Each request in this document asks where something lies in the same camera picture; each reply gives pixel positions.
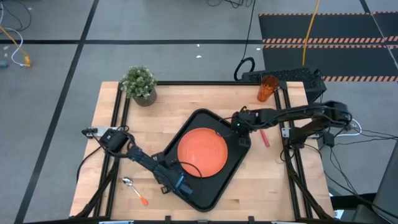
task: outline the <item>floor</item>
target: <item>floor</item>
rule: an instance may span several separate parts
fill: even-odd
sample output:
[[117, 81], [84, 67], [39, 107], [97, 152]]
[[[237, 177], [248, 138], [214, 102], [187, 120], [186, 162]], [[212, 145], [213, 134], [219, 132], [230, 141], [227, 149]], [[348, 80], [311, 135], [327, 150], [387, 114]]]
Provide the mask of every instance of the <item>floor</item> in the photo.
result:
[[[72, 76], [70, 65], [78, 45], [66, 40], [81, 38], [93, 2], [23, 1], [32, 14], [32, 25], [21, 33], [25, 40], [67, 43], [24, 44], [32, 59], [31, 68], [10, 62], [13, 45], [0, 45], [0, 60], [11, 63], [8, 68], [0, 68], [0, 178], [3, 180], [0, 201], [7, 202], [0, 209], [1, 223], [14, 223], [39, 157], [45, 160], [40, 175], [35, 176], [37, 185], [31, 192], [26, 213], [21, 209], [18, 219], [37, 222], [68, 217], [77, 166], [86, 146], [80, 131], [91, 124], [102, 81], [119, 80], [128, 66], [141, 64], [147, 65], [159, 80], [233, 79], [244, 50], [242, 42], [234, 40], [246, 38], [251, 8], [233, 9], [226, 2], [210, 7], [206, 0], [99, 0], [87, 40], [153, 41], [86, 44]], [[396, 0], [366, 2], [371, 11], [398, 11]], [[254, 15], [312, 12], [315, 3], [316, 0], [257, 0]], [[4, 4], [23, 24], [27, 23], [24, 8], [13, 1]], [[319, 12], [363, 12], [363, 8], [359, 0], [322, 0]], [[18, 27], [17, 21], [7, 13], [2, 25]], [[261, 39], [256, 16], [251, 31], [251, 40]], [[178, 44], [164, 40], [192, 41]], [[260, 47], [249, 44], [246, 53], [258, 62], [256, 70], [265, 69]], [[17, 54], [16, 60], [22, 59]], [[64, 83], [69, 78], [72, 81], [65, 103], [61, 104], [58, 99], [63, 87], [68, 87]], [[398, 98], [391, 97], [398, 95], [396, 82], [329, 82], [326, 86], [324, 101], [337, 100], [349, 105], [364, 129], [398, 133], [398, 120], [392, 119], [398, 109]], [[55, 130], [53, 136], [48, 132], [49, 126]], [[339, 137], [338, 142], [363, 139]], [[355, 189], [359, 193], [375, 192], [394, 144], [394, 141], [373, 141], [336, 146], [334, 151]], [[42, 149], [46, 145], [49, 147], [45, 156]], [[322, 149], [324, 168], [345, 185], [331, 165], [329, 153], [329, 149]], [[330, 182], [329, 186], [338, 194], [346, 194], [334, 183]]]

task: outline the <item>gray plant pot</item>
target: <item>gray plant pot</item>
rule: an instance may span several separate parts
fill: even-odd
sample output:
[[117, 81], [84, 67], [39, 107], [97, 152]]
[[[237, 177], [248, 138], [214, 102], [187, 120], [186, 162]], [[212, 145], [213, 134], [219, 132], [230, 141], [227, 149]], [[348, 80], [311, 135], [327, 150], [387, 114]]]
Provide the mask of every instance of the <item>gray plant pot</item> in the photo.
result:
[[150, 106], [152, 104], [155, 103], [156, 98], [157, 98], [157, 94], [156, 94], [156, 90], [153, 89], [150, 91], [149, 96], [148, 97], [143, 97], [143, 96], [133, 96], [132, 97], [136, 103], [140, 106]]

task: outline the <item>black metal frame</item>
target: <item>black metal frame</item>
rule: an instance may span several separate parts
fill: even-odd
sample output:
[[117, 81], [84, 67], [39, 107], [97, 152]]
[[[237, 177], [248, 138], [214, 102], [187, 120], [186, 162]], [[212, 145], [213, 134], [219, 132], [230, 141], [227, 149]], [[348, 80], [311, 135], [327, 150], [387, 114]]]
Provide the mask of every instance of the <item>black metal frame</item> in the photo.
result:
[[[160, 81], [158, 82], [158, 85], [231, 85], [231, 86], [244, 86], [244, 85], [258, 85], [258, 83], [253, 83], [253, 82], [234, 82], [234, 81]], [[289, 94], [287, 93], [287, 86], [285, 83], [281, 84], [281, 89], [284, 94], [284, 100], [286, 104], [286, 108], [290, 108], [290, 100], [289, 100]], [[276, 91], [275, 94], [275, 103], [276, 103], [276, 108], [281, 109], [281, 103], [280, 103], [280, 98], [279, 98], [279, 92]], [[111, 125], [115, 126], [117, 122], [117, 117], [118, 117], [118, 111], [119, 111], [119, 105], [121, 101], [121, 90], [120, 87], [118, 86], [118, 93], [116, 94], [116, 101], [114, 104], [114, 109], [113, 109], [113, 116], [112, 116], [112, 122]], [[123, 115], [122, 115], [122, 120], [121, 120], [121, 126], [126, 125], [127, 122], [127, 113], [129, 110], [129, 105], [130, 105], [130, 100], [126, 99], [124, 102], [124, 108], [123, 108]], [[284, 147], [284, 153], [285, 157], [288, 158], [290, 157], [289, 150], [288, 150], [288, 145], [287, 143], [283, 140], [282, 138], [282, 144]], [[299, 176], [303, 183], [305, 184], [305, 176], [304, 176], [304, 171], [303, 171], [303, 165], [302, 165], [302, 160], [301, 156], [299, 154], [299, 151], [296, 151], [295, 154], [296, 157], [296, 163], [297, 163], [297, 170], [299, 172]], [[102, 166], [102, 171], [101, 171], [101, 180], [100, 184], [103, 183], [106, 173], [108, 171], [109, 167], [109, 156], [107, 155], [104, 158], [103, 166]], [[113, 162], [113, 167], [116, 168], [116, 172], [118, 171], [119, 168], [119, 159], [115, 159]], [[99, 216], [99, 211], [101, 210], [101, 200], [97, 203], [95, 212], [93, 214], [92, 218], [76, 218], [76, 219], [69, 219], [69, 220], [57, 220], [57, 221], [52, 221], [52, 222], [40, 222], [40, 223], [89, 223], [95, 220], [96, 222], [98, 221], [110, 221], [111, 219], [111, 212], [112, 212], [112, 207], [113, 207], [113, 199], [114, 199], [114, 193], [116, 190], [116, 181], [117, 181], [117, 175], [114, 177], [114, 179], [111, 182], [111, 187], [109, 188], [109, 197], [108, 197], [108, 202], [106, 206], [106, 214], [105, 216], [100, 217]], [[293, 206], [293, 211], [294, 211], [294, 217], [296, 221], [301, 221], [301, 222], [306, 222], [306, 223], [334, 223], [334, 220], [319, 220], [319, 219], [313, 219], [312, 218], [312, 213], [311, 213], [311, 207], [309, 207], [309, 203], [306, 201], [305, 198], [304, 202], [306, 204], [305, 209], [306, 209], [306, 214], [307, 218], [301, 218], [300, 216], [300, 207], [299, 207], [299, 202], [297, 198], [297, 192], [295, 188], [295, 182], [292, 180], [291, 177], [289, 177], [289, 187], [290, 187], [290, 194], [291, 194], [291, 199], [292, 199], [292, 206]], [[175, 223], [175, 224], [185, 224], [185, 223], [193, 223], [195, 221], [172, 221], [170, 216], [166, 216], [165, 220], [134, 220], [134, 223], [153, 223], [153, 224], [163, 224], [163, 223]], [[198, 220], [198, 223], [235, 223], [235, 224], [240, 224], [240, 223], [249, 223], [249, 224], [268, 224], [272, 223], [269, 221], [254, 221], [254, 217], [249, 216], [248, 221], [233, 221], [233, 222], [228, 222], [228, 221], [207, 221], [207, 220]]]

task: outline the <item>potted plant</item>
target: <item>potted plant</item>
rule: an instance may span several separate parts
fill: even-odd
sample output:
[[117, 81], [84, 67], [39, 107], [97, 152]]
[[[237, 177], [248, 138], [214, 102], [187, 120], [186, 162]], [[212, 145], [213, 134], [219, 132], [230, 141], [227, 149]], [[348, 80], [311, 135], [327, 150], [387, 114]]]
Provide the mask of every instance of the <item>potted plant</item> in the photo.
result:
[[150, 106], [155, 103], [156, 79], [144, 66], [131, 66], [120, 81], [121, 89], [126, 91], [127, 98], [133, 98], [140, 106]]

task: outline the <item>black tray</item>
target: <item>black tray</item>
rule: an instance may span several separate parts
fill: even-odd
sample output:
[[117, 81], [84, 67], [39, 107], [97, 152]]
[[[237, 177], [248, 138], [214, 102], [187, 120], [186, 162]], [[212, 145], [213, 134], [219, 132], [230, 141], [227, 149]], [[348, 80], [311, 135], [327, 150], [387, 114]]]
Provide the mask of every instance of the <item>black tray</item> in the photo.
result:
[[177, 148], [181, 138], [185, 133], [195, 128], [210, 128], [220, 135], [225, 136], [224, 140], [228, 147], [228, 158], [224, 167], [217, 174], [202, 178], [201, 180], [201, 178], [194, 177], [185, 172], [187, 182], [193, 189], [193, 194], [190, 200], [182, 199], [200, 212], [208, 212], [215, 207], [249, 150], [248, 147], [238, 144], [239, 137], [231, 134], [231, 124], [225, 120], [220, 121], [221, 119], [220, 116], [207, 109], [194, 111], [163, 152], [165, 162], [168, 166], [171, 165], [172, 161], [178, 160]]

